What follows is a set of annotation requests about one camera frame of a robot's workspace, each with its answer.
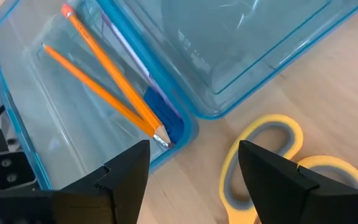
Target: scissor handle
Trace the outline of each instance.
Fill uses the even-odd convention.
[[[358,170],[342,159],[333,156],[311,156],[299,161],[298,166],[317,173],[322,170],[333,171],[343,177],[347,185],[358,190]]]
[[[233,170],[238,163],[238,150],[241,140],[251,141],[258,134],[268,128],[282,128],[287,131],[289,139],[277,152],[286,159],[291,159],[302,147],[303,132],[299,124],[292,118],[282,114],[268,114],[252,122],[231,146],[222,166],[219,180],[219,196],[224,204],[229,223],[254,223],[257,212],[252,200],[241,202],[233,197],[231,192],[231,179]]]

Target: light wood surface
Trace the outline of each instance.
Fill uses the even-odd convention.
[[[139,223],[227,223],[218,196],[223,160],[236,136],[269,113],[302,127],[305,140],[294,161],[324,154],[358,169],[358,13],[225,118],[199,120],[197,139],[150,176]],[[273,149],[278,136],[264,133],[258,143]],[[240,188],[239,172],[235,178]]]

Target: blue plastic container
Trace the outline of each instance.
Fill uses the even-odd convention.
[[[147,138],[42,49],[45,42],[122,101],[72,25],[64,0],[0,8],[0,94],[43,189],[60,189]],[[358,9],[358,0],[69,1],[136,89],[148,84],[101,19],[120,29],[180,113],[172,150],[152,142],[151,169],[197,134],[194,114],[219,118]]]

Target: yellow pencil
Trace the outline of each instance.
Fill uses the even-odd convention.
[[[129,81],[121,73],[121,71],[115,66],[115,64],[110,60],[107,53],[100,47],[100,45],[95,41],[92,35],[88,32],[85,26],[77,18],[75,11],[68,5],[64,4],[62,7],[62,14],[73,24],[76,30],[80,33],[85,42],[89,45],[90,49],[95,54],[96,58],[100,61],[106,71],[110,74],[111,78],[117,83],[121,91],[124,93],[126,98],[131,102],[140,116],[146,122],[149,122],[152,128],[154,128],[158,137],[167,142],[171,143],[171,140],[168,136],[168,133],[161,123],[159,118],[155,113],[150,109],[147,103],[142,99],[142,97],[136,92],[132,87]]]
[[[68,61],[65,57],[60,55],[55,49],[45,44],[42,44],[42,46],[53,59],[60,63],[60,65],[65,67],[71,74],[73,74],[77,79],[87,85],[92,91],[94,91],[102,99],[108,102],[113,108],[115,108],[118,112],[124,115],[129,121],[134,123],[144,133],[153,138],[154,129],[150,126],[149,123],[145,122],[142,118],[140,118],[130,109],[128,109],[119,100],[115,99],[115,97],[113,97],[109,92],[107,92],[104,88],[102,88],[95,81],[93,81],[84,72],[75,67],[75,65]]]

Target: wooden table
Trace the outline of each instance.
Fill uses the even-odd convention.
[[[223,160],[237,135],[269,113],[301,125],[305,140],[294,161],[325,154],[358,169],[358,13],[225,118],[199,120],[197,139],[150,176],[139,223],[227,223],[218,196]],[[257,142],[274,149],[283,137],[272,130]],[[238,170],[234,185],[244,185]]]

